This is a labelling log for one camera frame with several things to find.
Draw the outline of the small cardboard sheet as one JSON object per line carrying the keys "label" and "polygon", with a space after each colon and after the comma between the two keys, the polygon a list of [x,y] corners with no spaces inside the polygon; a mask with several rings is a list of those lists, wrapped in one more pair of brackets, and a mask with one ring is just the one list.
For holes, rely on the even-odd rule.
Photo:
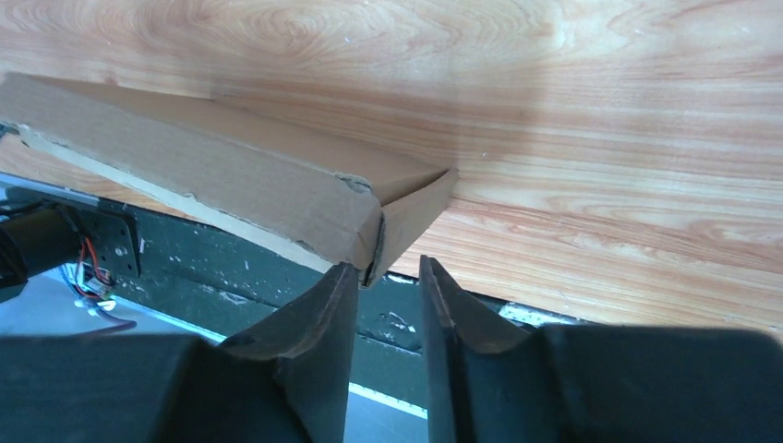
{"label": "small cardboard sheet", "polygon": [[370,143],[221,102],[5,75],[1,122],[33,150],[300,265],[372,285],[447,208],[457,182]]}

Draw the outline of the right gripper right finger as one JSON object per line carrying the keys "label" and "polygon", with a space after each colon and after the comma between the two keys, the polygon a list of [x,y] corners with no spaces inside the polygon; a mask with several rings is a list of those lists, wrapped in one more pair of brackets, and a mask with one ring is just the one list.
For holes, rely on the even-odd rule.
{"label": "right gripper right finger", "polygon": [[762,332],[522,328],[426,256],[419,287],[433,442],[782,438],[782,347]]}

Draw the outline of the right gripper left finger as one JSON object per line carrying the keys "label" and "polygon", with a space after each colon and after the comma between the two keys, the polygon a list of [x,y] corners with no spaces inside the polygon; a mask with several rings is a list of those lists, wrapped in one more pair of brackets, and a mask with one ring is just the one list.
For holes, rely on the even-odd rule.
{"label": "right gripper left finger", "polygon": [[5,442],[340,442],[358,273],[310,289],[219,344],[196,335],[1,341]]}

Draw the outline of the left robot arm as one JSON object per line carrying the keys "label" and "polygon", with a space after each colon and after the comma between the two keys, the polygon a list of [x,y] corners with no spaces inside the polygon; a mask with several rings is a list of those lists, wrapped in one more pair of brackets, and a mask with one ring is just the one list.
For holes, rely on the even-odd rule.
{"label": "left robot arm", "polygon": [[62,206],[36,210],[1,223],[1,287],[27,282],[75,259],[81,249],[76,213]]}

